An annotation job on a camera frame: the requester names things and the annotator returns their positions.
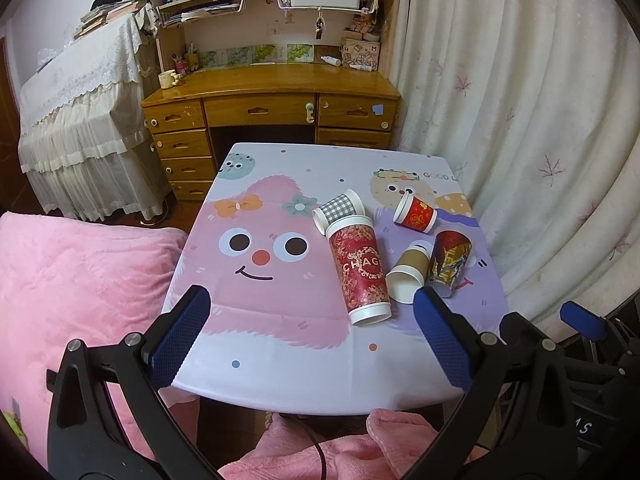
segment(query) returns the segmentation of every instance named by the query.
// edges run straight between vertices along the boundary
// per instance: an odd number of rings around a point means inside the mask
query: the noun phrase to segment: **pink plush blanket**
[[[415,413],[373,410],[367,434],[344,436],[321,444],[328,480],[396,480],[401,478],[434,441],[437,432]],[[318,442],[322,437],[316,435]],[[485,454],[476,447],[469,456]],[[255,449],[225,465],[226,480],[317,480],[320,457],[295,422],[273,415],[273,423]]]
[[[160,314],[186,237],[178,229],[0,217],[0,409],[18,406],[41,464],[51,402],[47,368],[58,370],[73,338],[96,346],[144,332]],[[151,456],[121,391],[111,393],[134,448]],[[183,430],[194,436],[198,406],[176,407]]]

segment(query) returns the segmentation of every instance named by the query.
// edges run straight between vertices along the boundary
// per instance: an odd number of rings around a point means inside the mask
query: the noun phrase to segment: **cartoon red nose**
[[[255,251],[251,257],[251,261],[256,265],[266,265],[271,260],[271,255],[267,251],[259,250]]]

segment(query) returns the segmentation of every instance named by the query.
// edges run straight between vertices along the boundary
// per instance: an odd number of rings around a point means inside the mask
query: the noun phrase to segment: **cartoon tablecloth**
[[[452,228],[475,263],[445,300],[478,332],[497,333],[508,312],[471,209],[436,156],[296,144],[236,144],[198,214],[164,304],[192,284],[211,314],[174,386],[231,404],[307,415],[404,410],[462,394],[451,386],[411,305],[353,327],[328,241],[311,211],[354,189],[374,219],[385,270],[417,239]],[[402,194],[438,208],[431,235],[393,223]]]

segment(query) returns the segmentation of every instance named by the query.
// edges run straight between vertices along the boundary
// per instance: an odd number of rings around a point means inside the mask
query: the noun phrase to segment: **metal screw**
[[[70,352],[75,352],[80,348],[81,345],[82,343],[79,339],[72,339],[71,341],[69,341],[69,344],[66,345],[66,349]]]
[[[487,346],[493,346],[498,342],[498,338],[491,332],[482,332],[480,334],[480,341]]]
[[[127,334],[127,336],[124,338],[124,343],[127,346],[135,346],[140,341],[142,341],[142,336],[138,332]]]
[[[553,352],[556,349],[556,343],[551,341],[551,339],[543,339],[542,348],[544,348],[547,352]]]

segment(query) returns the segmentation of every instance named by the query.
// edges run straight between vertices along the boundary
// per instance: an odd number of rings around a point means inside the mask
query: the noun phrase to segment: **pink cartoon monster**
[[[204,203],[177,270],[174,298],[192,284],[211,295],[205,333],[271,335],[332,348],[349,333],[329,243],[316,229],[316,200],[286,176],[259,180],[235,197]]]

